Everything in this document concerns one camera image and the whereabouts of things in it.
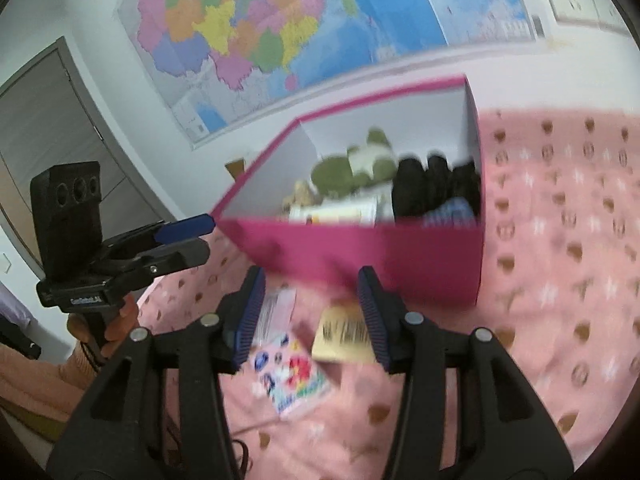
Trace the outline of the pink sleeve forearm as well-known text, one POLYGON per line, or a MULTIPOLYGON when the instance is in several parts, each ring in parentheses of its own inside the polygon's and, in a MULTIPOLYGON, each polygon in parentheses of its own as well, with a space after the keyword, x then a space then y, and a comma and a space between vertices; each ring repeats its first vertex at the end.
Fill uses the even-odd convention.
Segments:
POLYGON ((78 344, 62 364, 27 359, 1 346, 1 406, 67 422, 96 371, 78 344))

